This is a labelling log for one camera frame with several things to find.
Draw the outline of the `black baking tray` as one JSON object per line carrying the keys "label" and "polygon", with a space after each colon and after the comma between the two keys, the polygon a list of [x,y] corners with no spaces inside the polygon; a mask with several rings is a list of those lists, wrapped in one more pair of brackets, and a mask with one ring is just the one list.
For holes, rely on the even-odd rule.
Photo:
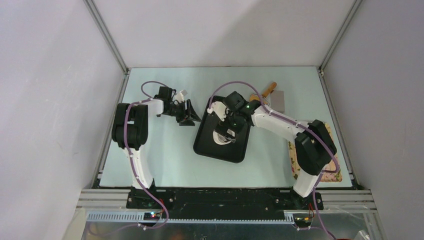
{"label": "black baking tray", "polygon": [[[216,101],[223,102],[227,106],[229,112],[239,113],[244,117],[246,117],[247,113],[252,109],[252,105],[236,91],[226,97],[213,96],[210,99],[211,103]],[[246,155],[251,128],[249,131],[236,133],[235,143],[226,143],[225,136],[217,133],[217,123],[220,119],[215,113],[208,114],[208,107],[209,105],[205,108],[195,137],[193,145],[194,152],[201,156],[230,163],[238,164],[242,162]]]}

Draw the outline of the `wooden dough roller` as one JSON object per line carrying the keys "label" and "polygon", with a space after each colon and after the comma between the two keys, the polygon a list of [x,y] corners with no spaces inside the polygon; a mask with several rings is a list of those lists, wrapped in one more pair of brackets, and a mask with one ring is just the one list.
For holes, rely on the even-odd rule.
{"label": "wooden dough roller", "polygon": [[261,93],[261,95],[258,95],[258,94],[255,94],[255,93],[251,94],[250,97],[249,97],[249,101],[262,100],[264,104],[268,105],[269,101],[268,101],[267,97],[269,95],[271,95],[271,93],[274,92],[274,89],[276,88],[276,86],[277,86],[276,82],[270,83],[269,86],[267,86],[266,89]]}

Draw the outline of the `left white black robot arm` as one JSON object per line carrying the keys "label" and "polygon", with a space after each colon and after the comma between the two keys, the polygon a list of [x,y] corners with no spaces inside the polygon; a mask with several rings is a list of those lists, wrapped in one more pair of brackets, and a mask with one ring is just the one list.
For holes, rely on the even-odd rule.
{"label": "left white black robot arm", "polygon": [[145,208],[153,208],[158,194],[149,188],[154,183],[147,158],[142,155],[143,146],[149,136],[149,117],[162,115],[174,117],[179,126],[194,126],[201,118],[195,112],[191,100],[185,99],[187,92],[160,86],[153,97],[133,103],[119,103],[111,130],[111,138],[121,148],[131,166],[132,187],[143,190],[138,201]]}

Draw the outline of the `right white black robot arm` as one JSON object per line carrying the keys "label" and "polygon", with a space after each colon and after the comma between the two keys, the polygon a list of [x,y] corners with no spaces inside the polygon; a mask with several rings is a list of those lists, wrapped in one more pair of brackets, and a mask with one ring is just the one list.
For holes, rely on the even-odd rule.
{"label": "right white black robot arm", "polygon": [[310,194],[320,175],[331,161],[336,161],[334,141],[320,120],[297,121],[274,111],[261,99],[247,101],[236,91],[222,100],[210,99],[207,113],[219,119],[213,131],[216,142],[234,143],[243,127],[252,126],[268,130],[294,144],[300,171],[290,201],[297,209],[310,204]]}

